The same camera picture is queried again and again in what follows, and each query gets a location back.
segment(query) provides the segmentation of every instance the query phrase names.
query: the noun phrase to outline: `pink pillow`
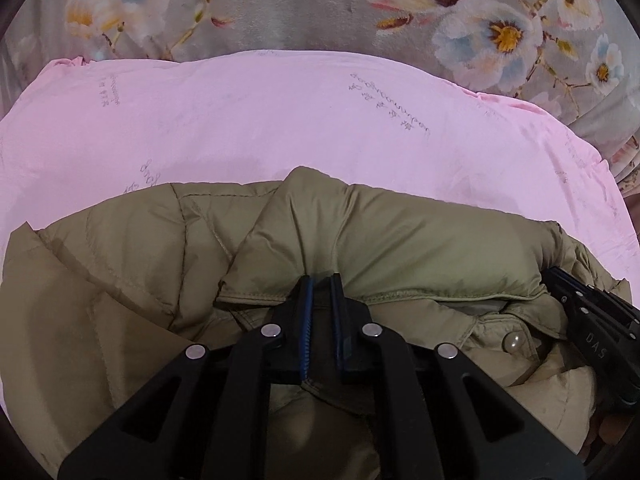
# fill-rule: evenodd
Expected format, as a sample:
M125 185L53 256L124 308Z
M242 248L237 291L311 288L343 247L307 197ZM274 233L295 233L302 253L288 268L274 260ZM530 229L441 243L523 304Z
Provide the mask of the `pink pillow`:
M559 221L640 294L640 249L607 163L535 105L336 52L50 63L0 121L0 250L163 182L349 183Z

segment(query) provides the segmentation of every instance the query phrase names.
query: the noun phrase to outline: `bed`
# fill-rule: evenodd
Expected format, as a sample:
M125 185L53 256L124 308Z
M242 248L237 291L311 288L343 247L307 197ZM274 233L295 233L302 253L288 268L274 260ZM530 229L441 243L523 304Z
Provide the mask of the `bed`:
M640 194L639 3L0 0L0 118L55 59L183 62L249 50L356 52L536 105L607 161L633 213ZM490 33L476 41L481 23Z

